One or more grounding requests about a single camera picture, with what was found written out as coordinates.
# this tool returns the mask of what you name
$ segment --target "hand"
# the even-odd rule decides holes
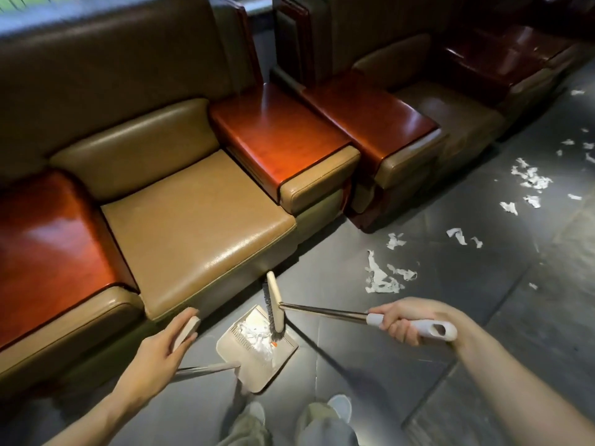
[[[380,329],[389,333],[391,337],[412,346],[420,344],[420,334],[410,321],[415,319],[438,319],[450,321],[457,326],[461,316],[465,316],[456,308],[443,302],[431,299],[418,299],[417,297],[406,297],[396,302],[370,308],[368,313],[379,313],[384,315]]]
[[[171,344],[197,312],[195,308],[185,309],[165,329],[140,343],[136,356],[112,391],[112,395],[129,410],[140,410],[171,381],[197,333],[187,338],[175,352],[171,352]]]

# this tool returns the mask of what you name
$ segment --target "person's legs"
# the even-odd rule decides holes
[[[264,427],[264,409],[253,402],[237,417],[230,434],[217,446],[271,446],[271,434]]]
[[[351,417],[349,399],[341,396],[341,401],[342,408],[345,401],[349,404],[348,410],[338,410],[342,417],[331,405],[320,402],[308,405],[297,421],[296,446],[358,446],[358,437],[347,424]]]

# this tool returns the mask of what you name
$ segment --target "pants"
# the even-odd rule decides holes
[[[358,446],[353,429],[328,405],[310,404],[297,421],[296,446]],[[218,446],[272,446],[271,434],[260,421],[241,414],[230,435]]]

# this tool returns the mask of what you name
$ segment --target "shoe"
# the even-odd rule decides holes
[[[327,404],[337,412],[338,417],[349,424],[351,421],[351,399],[344,394],[337,394],[328,400]]]
[[[264,413],[264,407],[262,406],[262,404],[260,402],[256,402],[256,401],[250,402],[244,409],[244,413],[255,417],[257,420],[260,421],[260,423],[262,424],[262,427],[264,427],[266,417],[265,417],[265,413]]]

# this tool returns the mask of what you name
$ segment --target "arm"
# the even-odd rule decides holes
[[[78,421],[64,429],[48,446],[103,446],[170,382],[196,333],[175,352],[170,347],[182,327],[196,315],[187,308],[158,334],[145,338],[114,390]]]
[[[595,426],[587,418],[459,310],[438,301],[406,298],[369,312],[384,314],[381,329],[410,345],[418,345],[420,337],[408,319],[452,322],[459,332],[453,342],[457,357],[516,443],[595,444]]]

